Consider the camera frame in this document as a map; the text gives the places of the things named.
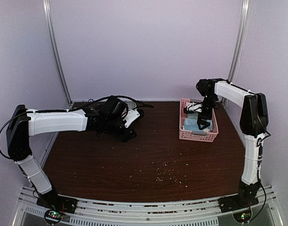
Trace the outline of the blue patterned towel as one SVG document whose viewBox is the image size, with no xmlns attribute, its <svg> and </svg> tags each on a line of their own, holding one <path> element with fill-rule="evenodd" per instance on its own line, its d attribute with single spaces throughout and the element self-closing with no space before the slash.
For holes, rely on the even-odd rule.
<svg viewBox="0 0 288 226">
<path fill-rule="evenodd" d="M 211 132 L 213 129 L 213 124 L 212 124 L 212 121 L 209 121 L 209 122 L 210 122 L 210 126 L 204 128 L 204 129 L 199 129 L 199 126 L 197 124 L 197 119 L 186 118 L 184 120 L 183 129 L 189 130 L 192 132 Z"/>
</svg>

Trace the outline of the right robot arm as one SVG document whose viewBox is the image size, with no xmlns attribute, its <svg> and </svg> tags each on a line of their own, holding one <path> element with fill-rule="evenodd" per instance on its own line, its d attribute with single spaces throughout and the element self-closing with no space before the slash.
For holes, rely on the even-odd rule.
<svg viewBox="0 0 288 226">
<path fill-rule="evenodd" d="M 224 79 L 200 79 L 196 89 L 204 97 L 197 124 L 200 130 L 209 126 L 213 108 L 219 97 L 225 98 L 241 107 L 240 129 L 245 138 L 244 170 L 236 195 L 219 199 L 221 207 L 232 209 L 247 207 L 256 200 L 261 187 L 261 164 L 263 142 L 269 137 L 268 111 L 263 93 L 254 93 L 240 88 Z"/>
</svg>

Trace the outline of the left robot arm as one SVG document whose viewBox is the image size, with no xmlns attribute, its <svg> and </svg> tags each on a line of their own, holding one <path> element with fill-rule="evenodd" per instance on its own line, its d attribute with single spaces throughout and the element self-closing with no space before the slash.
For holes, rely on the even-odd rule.
<svg viewBox="0 0 288 226">
<path fill-rule="evenodd" d="M 95 132 L 97 137 L 115 135 L 125 143 L 137 136 L 133 122 L 144 117 L 142 108 L 151 107 L 127 96 L 108 96 L 70 109 L 35 110 L 18 105 L 12 118 L 0 128 L 6 130 L 7 154 L 35 187 L 39 198 L 51 209 L 61 205 L 61 198 L 51 180 L 33 156 L 29 138 L 45 133 Z"/>
</svg>

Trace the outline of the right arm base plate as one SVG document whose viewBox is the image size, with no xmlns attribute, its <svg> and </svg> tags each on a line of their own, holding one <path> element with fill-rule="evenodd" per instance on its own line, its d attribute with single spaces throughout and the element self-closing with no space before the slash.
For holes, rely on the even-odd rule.
<svg viewBox="0 0 288 226">
<path fill-rule="evenodd" d="M 238 194 L 232 196 L 222 196 L 218 199 L 218 204 L 222 213 L 249 208 L 259 203 L 258 198 L 253 197 L 249 201 L 240 198 Z"/>
</svg>

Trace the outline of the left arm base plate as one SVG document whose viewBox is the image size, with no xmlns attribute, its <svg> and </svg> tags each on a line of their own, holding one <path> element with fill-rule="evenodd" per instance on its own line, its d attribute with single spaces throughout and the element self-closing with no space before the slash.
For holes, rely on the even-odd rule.
<svg viewBox="0 0 288 226">
<path fill-rule="evenodd" d="M 39 194 L 36 204 L 62 213 L 75 213 L 77 207 L 77 199 L 60 196 L 50 191 L 46 194 Z"/>
</svg>

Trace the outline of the pink plastic basket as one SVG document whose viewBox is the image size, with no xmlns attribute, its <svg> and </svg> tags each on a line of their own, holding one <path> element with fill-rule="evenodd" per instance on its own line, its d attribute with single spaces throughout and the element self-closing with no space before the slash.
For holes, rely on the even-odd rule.
<svg viewBox="0 0 288 226">
<path fill-rule="evenodd" d="M 186 118 L 188 118 L 187 114 L 184 113 L 184 107 L 189 102 L 193 102 L 193 101 L 189 98 L 181 98 L 180 99 L 179 139 L 180 140 L 200 141 L 200 142 L 212 143 L 219 133 L 216 115 L 215 115 L 214 110 L 212 112 L 213 129 L 211 132 L 192 132 L 192 131 L 183 129 L 184 120 Z"/>
</svg>

